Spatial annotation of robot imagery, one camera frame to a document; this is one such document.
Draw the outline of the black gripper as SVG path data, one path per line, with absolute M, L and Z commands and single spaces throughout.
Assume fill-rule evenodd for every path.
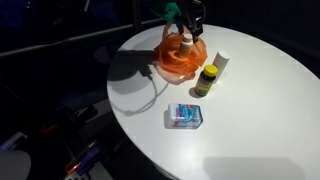
M 176 0 L 181 12 L 179 21 L 176 22 L 179 34 L 184 33 L 183 25 L 194 25 L 191 29 L 193 42 L 198 41 L 199 36 L 203 33 L 204 21 L 204 4 L 201 0 Z

